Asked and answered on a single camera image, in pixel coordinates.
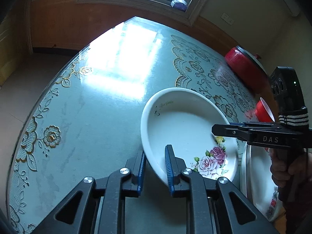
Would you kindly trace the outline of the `right hand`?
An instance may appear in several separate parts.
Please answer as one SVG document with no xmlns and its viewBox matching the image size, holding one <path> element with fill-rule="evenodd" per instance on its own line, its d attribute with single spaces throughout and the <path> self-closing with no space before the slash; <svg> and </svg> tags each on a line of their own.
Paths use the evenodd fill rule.
<svg viewBox="0 0 312 234">
<path fill-rule="evenodd" d="M 303 180 L 311 181 L 311 152 L 296 159 L 289 167 L 285 162 L 278 159 L 277 151 L 270 149 L 272 180 L 275 185 L 283 188 L 291 177 L 299 182 Z"/>
</svg>

